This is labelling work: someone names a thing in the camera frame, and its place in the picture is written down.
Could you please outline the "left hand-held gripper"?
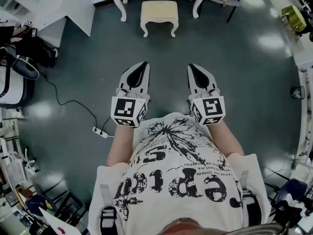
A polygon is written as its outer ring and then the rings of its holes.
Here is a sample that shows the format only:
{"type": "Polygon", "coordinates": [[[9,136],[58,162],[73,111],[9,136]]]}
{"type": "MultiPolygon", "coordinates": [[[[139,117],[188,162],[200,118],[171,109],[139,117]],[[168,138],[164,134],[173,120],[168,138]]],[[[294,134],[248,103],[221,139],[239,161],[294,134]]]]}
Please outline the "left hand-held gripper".
{"type": "Polygon", "coordinates": [[[144,119],[150,96],[150,64],[143,61],[122,73],[116,96],[112,97],[111,118],[120,126],[137,128],[144,119]]]}

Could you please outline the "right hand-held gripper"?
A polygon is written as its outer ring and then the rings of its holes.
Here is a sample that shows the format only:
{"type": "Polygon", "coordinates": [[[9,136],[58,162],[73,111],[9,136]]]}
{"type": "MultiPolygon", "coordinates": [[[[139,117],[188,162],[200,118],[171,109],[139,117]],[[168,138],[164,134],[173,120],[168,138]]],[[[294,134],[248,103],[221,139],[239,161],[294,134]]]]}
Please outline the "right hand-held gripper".
{"type": "Polygon", "coordinates": [[[225,117],[224,97],[214,76],[203,67],[189,64],[190,112],[199,125],[217,124],[225,117]]]}

